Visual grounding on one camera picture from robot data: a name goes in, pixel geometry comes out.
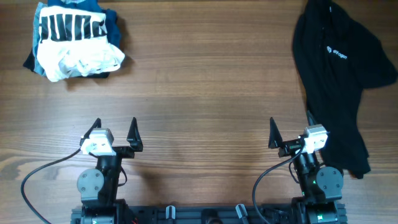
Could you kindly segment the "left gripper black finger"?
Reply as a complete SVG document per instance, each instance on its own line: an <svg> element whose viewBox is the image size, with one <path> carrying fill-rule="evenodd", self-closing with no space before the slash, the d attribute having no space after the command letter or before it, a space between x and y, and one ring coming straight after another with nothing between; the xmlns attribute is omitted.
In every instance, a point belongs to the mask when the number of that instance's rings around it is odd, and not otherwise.
<svg viewBox="0 0 398 224"><path fill-rule="evenodd" d="M92 130L94 130L95 128L100 128L100 127L101 127L101 119L97 118L95 120L95 122L93 123L93 125L91 126L91 128L89 130L87 130L87 132L81 138L88 139Z"/></svg>
<svg viewBox="0 0 398 224"><path fill-rule="evenodd" d="M127 134L127 142L129 146L132 148L134 152L142 152L143 151L143 143L141 136L139 134L137 119L133 117L131 121L131 125L129 127L129 132Z"/></svg>

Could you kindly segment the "black t-shirt with white logo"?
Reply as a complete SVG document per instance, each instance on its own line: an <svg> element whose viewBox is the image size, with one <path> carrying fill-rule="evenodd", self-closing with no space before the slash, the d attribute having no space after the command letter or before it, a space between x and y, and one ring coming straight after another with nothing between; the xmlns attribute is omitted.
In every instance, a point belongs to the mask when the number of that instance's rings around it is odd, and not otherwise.
<svg viewBox="0 0 398 224"><path fill-rule="evenodd" d="M362 179L371 168L357 125L363 90L397 81L381 41L333 1L311 0L295 26L292 51L313 119L328 131L328 166Z"/></svg>

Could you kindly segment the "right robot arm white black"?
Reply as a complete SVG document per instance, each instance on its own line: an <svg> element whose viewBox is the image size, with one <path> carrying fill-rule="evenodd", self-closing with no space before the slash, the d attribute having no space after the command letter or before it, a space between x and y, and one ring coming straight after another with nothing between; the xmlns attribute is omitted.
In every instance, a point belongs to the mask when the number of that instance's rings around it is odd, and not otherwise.
<svg viewBox="0 0 398 224"><path fill-rule="evenodd" d="M290 204L288 222L346 223L345 206L342 199L343 174L332 166L319 163L316 151L323 149L328 132L321 124L310 123L297 139L284 141L276 122L270 119L269 148L278 149L279 157L289 157L302 191Z"/></svg>

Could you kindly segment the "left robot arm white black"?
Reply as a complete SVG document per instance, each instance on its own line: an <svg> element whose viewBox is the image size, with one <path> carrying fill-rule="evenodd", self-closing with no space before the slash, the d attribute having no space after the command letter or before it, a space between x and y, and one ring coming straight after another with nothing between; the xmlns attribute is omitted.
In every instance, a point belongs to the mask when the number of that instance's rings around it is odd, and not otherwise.
<svg viewBox="0 0 398 224"><path fill-rule="evenodd" d="M97 159L96 167L83 171L77 180L81 194L81 210L72 211L71 223L137 223L138 219L124 199L117 199L119 176L125 173L123 159L133 159L143 151L137 119L133 118L126 141L127 146L113 146L114 137L108 128L101 127L97 118L81 137L80 149Z"/></svg>

